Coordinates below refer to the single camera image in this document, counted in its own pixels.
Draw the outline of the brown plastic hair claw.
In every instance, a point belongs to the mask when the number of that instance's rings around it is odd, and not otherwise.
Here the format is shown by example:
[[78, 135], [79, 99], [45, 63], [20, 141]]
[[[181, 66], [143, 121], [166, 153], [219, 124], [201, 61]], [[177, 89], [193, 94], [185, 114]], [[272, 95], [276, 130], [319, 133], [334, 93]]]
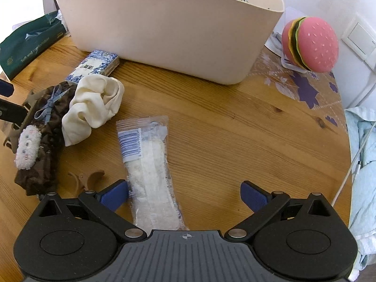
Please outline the brown plastic hair claw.
[[91, 174], [68, 172], [68, 175], [75, 180], [75, 191], [79, 194], [84, 190], [95, 190], [96, 183], [105, 175], [105, 172], [103, 170], [97, 170]]

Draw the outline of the dark green tissue pack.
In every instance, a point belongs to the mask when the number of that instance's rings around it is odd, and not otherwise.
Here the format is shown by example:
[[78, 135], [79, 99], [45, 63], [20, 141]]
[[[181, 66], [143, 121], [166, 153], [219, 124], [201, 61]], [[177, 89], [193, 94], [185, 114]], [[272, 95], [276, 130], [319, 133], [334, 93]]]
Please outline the dark green tissue pack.
[[60, 11], [50, 12], [18, 27], [1, 42], [1, 68], [6, 77], [13, 80], [66, 33]]

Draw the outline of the white fluffy hair clip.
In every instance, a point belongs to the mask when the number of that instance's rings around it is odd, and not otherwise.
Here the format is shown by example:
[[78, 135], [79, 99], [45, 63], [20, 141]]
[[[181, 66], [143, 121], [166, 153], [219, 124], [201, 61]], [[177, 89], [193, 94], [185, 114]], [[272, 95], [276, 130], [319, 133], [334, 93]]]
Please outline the white fluffy hair clip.
[[15, 157], [15, 165], [19, 170], [30, 170], [34, 165], [41, 142], [41, 132], [35, 125], [28, 125], [20, 134]]

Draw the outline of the beige plastic storage bin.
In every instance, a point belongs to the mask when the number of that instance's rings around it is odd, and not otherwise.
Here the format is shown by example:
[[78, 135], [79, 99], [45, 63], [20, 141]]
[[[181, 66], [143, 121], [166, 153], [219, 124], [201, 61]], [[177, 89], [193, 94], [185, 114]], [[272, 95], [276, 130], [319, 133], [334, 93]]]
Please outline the beige plastic storage bin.
[[80, 50], [223, 85], [251, 70], [283, 0], [56, 0]]

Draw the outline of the cream white scrunchie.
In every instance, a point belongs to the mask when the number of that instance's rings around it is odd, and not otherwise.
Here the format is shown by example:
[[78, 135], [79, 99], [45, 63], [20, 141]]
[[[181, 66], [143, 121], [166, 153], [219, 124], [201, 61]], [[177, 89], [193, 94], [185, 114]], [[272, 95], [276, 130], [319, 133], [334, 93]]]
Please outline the cream white scrunchie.
[[93, 129], [114, 117], [121, 106], [123, 84], [112, 77], [90, 74], [82, 78], [70, 102], [69, 111], [62, 119], [62, 132], [66, 146], [87, 139]]

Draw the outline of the white wall switch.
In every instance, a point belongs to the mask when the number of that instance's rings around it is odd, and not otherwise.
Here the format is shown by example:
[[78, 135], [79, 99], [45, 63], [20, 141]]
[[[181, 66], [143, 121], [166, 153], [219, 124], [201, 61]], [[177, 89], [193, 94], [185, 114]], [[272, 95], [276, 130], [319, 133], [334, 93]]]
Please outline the white wall switch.
[[356, 15], [342, 34], [342, 41], [375, 72], [375, 29]]

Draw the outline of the light blue bedding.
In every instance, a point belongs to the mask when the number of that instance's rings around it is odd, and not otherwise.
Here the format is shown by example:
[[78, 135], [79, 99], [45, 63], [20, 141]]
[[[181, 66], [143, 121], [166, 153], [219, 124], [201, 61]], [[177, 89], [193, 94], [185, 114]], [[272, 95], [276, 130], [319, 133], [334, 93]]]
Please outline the light blue bedding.
[[351, 158], [360, 168], [352, 168], [352, 197], [349, 229], [358, 253], [350, 281], [375, 263], [375, 110], [357, 106], [345, 110]]

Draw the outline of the blue white patterned box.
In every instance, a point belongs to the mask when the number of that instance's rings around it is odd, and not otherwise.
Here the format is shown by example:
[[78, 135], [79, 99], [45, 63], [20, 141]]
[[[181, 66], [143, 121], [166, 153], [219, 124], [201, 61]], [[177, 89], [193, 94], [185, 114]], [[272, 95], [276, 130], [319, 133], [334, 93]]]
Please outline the blue white patterned box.
[[66, 77], [66, 81], [78, 83], [90, 74], [109, 76], [119, 64], [117, 54], [94, 50]]

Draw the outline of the pink hamburger plush toy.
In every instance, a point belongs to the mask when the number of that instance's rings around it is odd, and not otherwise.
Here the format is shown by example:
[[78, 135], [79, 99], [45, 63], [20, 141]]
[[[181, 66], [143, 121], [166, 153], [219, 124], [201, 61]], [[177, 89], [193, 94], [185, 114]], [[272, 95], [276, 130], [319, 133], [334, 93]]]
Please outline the pink hamburger plush toy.
[[334, 29], [319, 17], [288, 22], [282, 31], [282, 49], [293, 65], [316, 73], [331, 71], [339, 56]]

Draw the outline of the clear packet white contents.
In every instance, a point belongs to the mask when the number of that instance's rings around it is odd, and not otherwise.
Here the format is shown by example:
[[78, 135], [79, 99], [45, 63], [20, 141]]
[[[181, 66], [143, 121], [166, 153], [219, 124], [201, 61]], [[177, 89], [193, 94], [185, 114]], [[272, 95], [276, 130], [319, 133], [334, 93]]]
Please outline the clear packet white contents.
[[129, 118], [116, 123], [121, 157], [131, 186], [134, 224], [147, 234], [154, 229], [184, 231], [168, 166], [168, 117]]

